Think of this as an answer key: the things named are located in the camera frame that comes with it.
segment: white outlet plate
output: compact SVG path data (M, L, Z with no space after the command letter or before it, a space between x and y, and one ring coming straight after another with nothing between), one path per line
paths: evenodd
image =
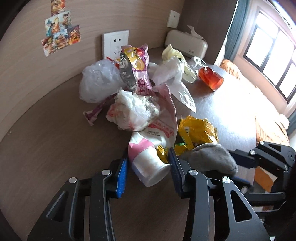
M128 30L103 34L103 58L119 58L121 46L128 45L128 34Z
M177 28L179 23L179 18L180 18L180 13L171 10L170 15L168 17L167 27Z

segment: teal curtain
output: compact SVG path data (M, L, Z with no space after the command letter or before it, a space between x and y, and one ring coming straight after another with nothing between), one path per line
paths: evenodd
M290 124L287 129L288 136L292 134L292 132L296 129L296 111L294 110L293 114L288 118Z
M250 0L238 0L237 10L235 11L230 30L227 34L227 42L225 45L224 58L230 61L234 60L242 40L249 4Z

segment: white packaging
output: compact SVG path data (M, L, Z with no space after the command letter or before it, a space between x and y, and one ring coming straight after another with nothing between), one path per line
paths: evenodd
M150 140L155 147L173 147L175 144L178 124L176 117L176 108L170 95L167 84L155 86L153 90L159 95L158 104L161 114L143 131L139 133Z

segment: sticker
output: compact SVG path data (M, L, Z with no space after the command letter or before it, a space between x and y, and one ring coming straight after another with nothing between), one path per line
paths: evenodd
M66 29L64 29L58 33L55 33L53 35L53 39L54 39L54 42L57 46L57 49L62 49L62 48L69 45L68 32Z
M51 0L52 16L65 10L65 0Z
M52 16L44 21L46 37L50 37L54 33L59 32L59 18L58 16Z
M75 44L77 42L80 42L80 31L79 31L79 25L68 28L68 36L69 36L69 44Z
M61 12L59 13L59 29L64 30L72 26L71 12Z
M57 46L55 42L53 41L53 37L47 37L43 39L42 41L43 51L46 57L54 53L57 49Z

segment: clear plastic bag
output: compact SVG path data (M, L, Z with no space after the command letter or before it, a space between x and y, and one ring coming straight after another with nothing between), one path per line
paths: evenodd
M79 96L85 102L99 103L125 86L114 62L108 59L87 66L82 74Z
M188 61L189 66L191 69L198 75L198 71L203 68L207 67L207 64L199 57L192 57Z

